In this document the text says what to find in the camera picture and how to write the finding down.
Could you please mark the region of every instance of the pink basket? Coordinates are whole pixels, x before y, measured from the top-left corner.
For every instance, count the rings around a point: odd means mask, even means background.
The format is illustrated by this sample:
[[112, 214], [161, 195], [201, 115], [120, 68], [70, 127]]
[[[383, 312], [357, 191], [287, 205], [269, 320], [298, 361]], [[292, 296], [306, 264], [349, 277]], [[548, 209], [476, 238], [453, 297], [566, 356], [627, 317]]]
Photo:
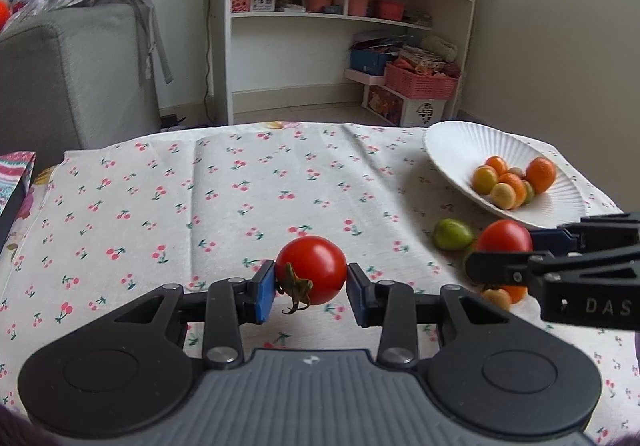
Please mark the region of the pink basket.
[[385, 85], [410, 100], [449, 100], [457, 82], [448, 76], [420, 76], [386, 64]]
[[231, 0], [231, 12], [249, 12], [251, 0]]

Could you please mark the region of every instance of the white ribbed plate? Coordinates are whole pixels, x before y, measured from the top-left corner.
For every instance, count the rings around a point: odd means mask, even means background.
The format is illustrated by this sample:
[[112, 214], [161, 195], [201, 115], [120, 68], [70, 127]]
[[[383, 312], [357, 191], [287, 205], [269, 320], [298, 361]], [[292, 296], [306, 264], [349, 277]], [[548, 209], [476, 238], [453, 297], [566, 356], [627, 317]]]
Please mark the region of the white ribbed plate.
[[499, 217], [517, 220], [529, 228], [554, 228], [559, 224], [579, 222], [586, 215], [584, 201], [574, 182], [556, 167], [556, 181], [531, 204], [513, 211], [497, 208], [471, 189], [474, 170], [492, 155], [501, 156], [510, 167], [527, 169], [538, 150], [500, 130], [466, 121], [434, 124], [424, 135], [424, 147], [440, 170], [467, 197]]

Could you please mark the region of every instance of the white storage box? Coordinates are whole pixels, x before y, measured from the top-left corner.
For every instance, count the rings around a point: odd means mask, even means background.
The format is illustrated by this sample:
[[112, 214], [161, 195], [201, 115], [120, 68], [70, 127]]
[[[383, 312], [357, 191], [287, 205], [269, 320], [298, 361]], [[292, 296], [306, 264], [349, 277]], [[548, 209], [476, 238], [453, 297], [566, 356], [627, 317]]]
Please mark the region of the white storage box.
[[276, 0], [251, 0], [249, 11], [272, 12], [276, 10]]
[[393, 126], [430, 126], [442, 119], [448, 100], [410, 100], [384, 86], [365, 86], [362, 106]]

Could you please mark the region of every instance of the colorful fabric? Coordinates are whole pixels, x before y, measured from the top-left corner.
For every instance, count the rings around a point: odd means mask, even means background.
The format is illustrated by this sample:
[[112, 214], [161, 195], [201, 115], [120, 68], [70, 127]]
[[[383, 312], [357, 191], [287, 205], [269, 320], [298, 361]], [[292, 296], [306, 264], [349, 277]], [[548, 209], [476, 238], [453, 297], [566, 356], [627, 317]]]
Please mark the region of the colorful fabric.
[[[372, 280], [437, 293], [465, 283], [430, 240], [443, 217], [481, 230], [494, 217], [461, 195], [429, 162], [418, 128], [271, 123], [170, 132], [104, 150], [69, 152], [31, 215], [0, 256], [0, 400], [21, 409], [25, 359], [41, 346], [142, 295], [179, 282], [206, 289], [251, 277], [300, 235], [334, 241]], [[574, 181], [591, 214], [618, 211], [552, 146], [521, 137]], [[287, 316], [278, 296], [270, 320], [243, 326], [254, 347], [369, 348], [380, 329], [359, 328], [341, 292], [323, 306]], [[588, 427], [596, 442], [640, 429], [640, 382], [631, 332], [540, 320], [528, 297], [513, 311], [582, 349], [604, 380]], [[420, 325], [423, 357], [437, 349], [434, 325]], [[185, 350], [200, 353], [202, 326]]]
[[24, 190], [29, 189], [34, 161], [34, 152], [13, 152], [0, 156], [0, 215], [20, 180]]

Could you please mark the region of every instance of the gray sofa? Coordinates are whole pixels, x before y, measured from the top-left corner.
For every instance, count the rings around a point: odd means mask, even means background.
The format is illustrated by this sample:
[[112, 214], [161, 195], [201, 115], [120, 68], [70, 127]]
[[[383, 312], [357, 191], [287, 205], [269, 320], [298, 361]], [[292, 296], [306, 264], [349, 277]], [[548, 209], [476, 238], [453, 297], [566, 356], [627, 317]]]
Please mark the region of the gray sofa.
[[0, 155], [37, 152], [36, 172], [65, 150], [158, 132], [146, 32], [127, 4], [71, 7], [0, 34]]

